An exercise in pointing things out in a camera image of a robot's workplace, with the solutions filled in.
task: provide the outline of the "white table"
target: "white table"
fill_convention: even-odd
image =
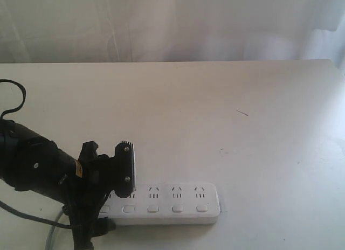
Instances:
[[[17,64],[0,77],[27,89],[7,118],[72,156],[125,139],[137,182],[216,185],[213,226],[119,227],[95,250],[345,248],[345,80],[330,61]],[[4,110],[21,94],[0,85],[0,97]],[[4,183],[0,198],[49,219],[61,207]],[[48,229],[0,210],[0,249],[44,249]],[[72,249],[70,231],[55,249]]]

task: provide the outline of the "black cable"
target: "black cable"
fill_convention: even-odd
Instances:
[[[18,217],[21,217],[23,219],[32,220],[32,221],[36,221],[36,222],[52,225],[52,226],[55,226],[55,227],[71,229],[70,225],[65,225],[65,224],[58,223],[58,222],[55,222],[55,221],[52,221],[52,220],[35,217],[35,216],[32,216],[32,215],[25,214],[23,212],[17,211],[15,209],[13,209],[11,206],[9,206],[6,203],[2,202],[1,200],[0,200],[0,207],[3,208],[4,210],[10,212],[11,214],[16,215]]]
[[[14,84],[14,85],[16,85],[17,87],[19,87],[20,91],[22,91],[22,94],[23,94],[23,101],[22,101],[22,103],[21,103],[18,107],[16,107],[16,108],[5,110],[5,111],[0,115],[0,120],[1,120],[6,114],[15,113],[15,112],[19,111],[19,110],[23,107],[23,105],[24,105],[24,103],[25,103],[25,98],[26,98],[26,90],[25,90],[25,87],[24,87],[22,84],[20,84],[20,83],[18,83],[18,82],[15,82],[15,81],[13,81],[13,80],[9,80],[9,79],[0,79],[0,83],[1,83],[1,82],[11,83],[11,84]]]

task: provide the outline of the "power outlet socket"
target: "power outlet socket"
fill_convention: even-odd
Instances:
[[[126,199],[112,192],[99,217],[114,219],[117,225],[211,224],[219,213],[213,184],[150,183],[137,184]]]

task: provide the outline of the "white curtain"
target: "white curtain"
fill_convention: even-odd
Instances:
[[[0,63],[331,59],[345,0],[0,0]]]

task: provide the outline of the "power strip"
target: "power strip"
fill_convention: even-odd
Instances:
[[[99,217],[117,225],[212,224],[220,206],[216,187],[210,183],[137,184],[122,199],[111,193]]]

